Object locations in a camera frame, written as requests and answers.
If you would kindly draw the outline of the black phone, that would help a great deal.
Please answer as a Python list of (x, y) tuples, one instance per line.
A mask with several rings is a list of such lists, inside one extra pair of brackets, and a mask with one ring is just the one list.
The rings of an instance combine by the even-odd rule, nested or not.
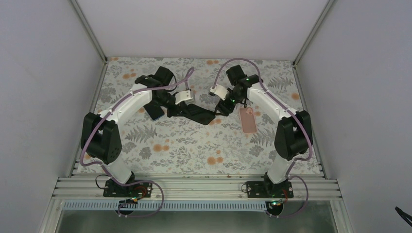
[(211, 121), (215, 119), (215, 113), (208, 109), (202, 108), (195, 104), (187, 105), (184, 110), (184, 117), (200, 123), (202, 125), (208, 125)]

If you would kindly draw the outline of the pink phone case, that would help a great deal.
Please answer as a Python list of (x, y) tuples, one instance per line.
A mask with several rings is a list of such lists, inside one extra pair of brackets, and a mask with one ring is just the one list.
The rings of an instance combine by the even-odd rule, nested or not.
[(240, 123), (243, 133), (253, 134), (258, 131), (253, 108), (243, 107), (239, 109)]

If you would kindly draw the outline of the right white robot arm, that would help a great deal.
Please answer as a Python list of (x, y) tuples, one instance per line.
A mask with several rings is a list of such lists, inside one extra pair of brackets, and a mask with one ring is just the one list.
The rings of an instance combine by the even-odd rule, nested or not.
[(297, 111), (276, 97), (263, 82), (260, 73), (247, 76), (241, 66), (236, 65), (226, 74), (232, 89), (214, 82), (209, 90), (210, 95), (220, 98), (215, 108), (217, 113), (228, 116), (236, 104), (249, 100), (277, 122), (274, 146), (278, 155), (264, 174), (262, 185), (268, 194), (272, 194), (291, 178), (290, 172), (297, 161), (310, 160), (313, 155), (310, 114), (305, 110)]

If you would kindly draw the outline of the blue smartphone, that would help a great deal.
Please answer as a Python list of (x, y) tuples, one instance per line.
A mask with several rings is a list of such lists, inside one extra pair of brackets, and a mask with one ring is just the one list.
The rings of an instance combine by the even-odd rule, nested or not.
[(144, 109), (153, 121), (156, 121), (165, 115), (163, 109), (154, 104), (146, 104), (144, 105)]

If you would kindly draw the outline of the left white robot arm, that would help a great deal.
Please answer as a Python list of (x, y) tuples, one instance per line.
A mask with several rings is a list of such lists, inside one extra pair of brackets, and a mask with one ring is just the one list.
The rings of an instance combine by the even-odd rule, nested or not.
[(193, 72), (194, 68), (191, 67), (181, 81), (170, 83), (174, 77), (173, 72), (159, 67), (154, 75), (138, 77), (130, 90), (106, 110), (98, 114), (86, 114), (80, 141), (80, 165), (99, 165), (105, 175), (120, 187), (136, 185), (134, 173), (120, 156), (120, 132), (123, 125), (137, 110), (150, 103), (157, 103), (168, 110), (177, 110), (192, 95), (190, 90), (172, 95), (170, 89), (187, 83)]

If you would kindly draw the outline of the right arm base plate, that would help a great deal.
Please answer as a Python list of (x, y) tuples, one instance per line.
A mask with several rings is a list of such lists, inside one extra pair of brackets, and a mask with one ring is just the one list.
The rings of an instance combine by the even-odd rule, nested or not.
[(246, 194), (248, 198), (293, 198), (292, 183), (283, 181), (273, 184), (267, 181), (248, 181), (246, 185)]

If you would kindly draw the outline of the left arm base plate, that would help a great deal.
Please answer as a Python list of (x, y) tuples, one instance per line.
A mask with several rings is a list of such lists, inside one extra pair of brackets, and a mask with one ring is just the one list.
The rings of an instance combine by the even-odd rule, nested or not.
[(108, 180), (105, 183), (103, 190), (104, 197), (116, 198), (149, 198), (153, 185), (151, 183), (138, 183), (132, 186), (121, 186), (113, 180)]

